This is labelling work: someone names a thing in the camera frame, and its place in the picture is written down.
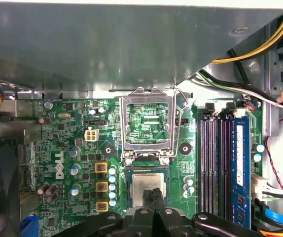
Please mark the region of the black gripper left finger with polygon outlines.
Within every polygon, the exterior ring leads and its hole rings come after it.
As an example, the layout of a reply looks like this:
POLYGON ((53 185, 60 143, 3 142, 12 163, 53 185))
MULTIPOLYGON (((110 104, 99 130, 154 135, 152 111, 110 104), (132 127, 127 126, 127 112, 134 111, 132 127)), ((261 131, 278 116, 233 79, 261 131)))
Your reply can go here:
POLYGON ((125 217, 115 212, 103 212, 86 217, 84 221, 70 227, 56 237, 150 237, 153 233, 154 189, 145 190, 142 207, 131 208, 125 217))

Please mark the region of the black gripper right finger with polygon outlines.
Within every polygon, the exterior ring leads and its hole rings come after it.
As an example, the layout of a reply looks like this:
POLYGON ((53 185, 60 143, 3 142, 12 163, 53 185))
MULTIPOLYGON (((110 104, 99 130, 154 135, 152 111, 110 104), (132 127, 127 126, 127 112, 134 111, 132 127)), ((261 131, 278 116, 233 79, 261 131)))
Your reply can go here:
POLYGON ((200 212, 190 219, 176 209, 165 205, 159 188, 153 189, 153 205, 162 227, 163 237, 261 237, 262 234, 222 219, 216 215, 200 212))

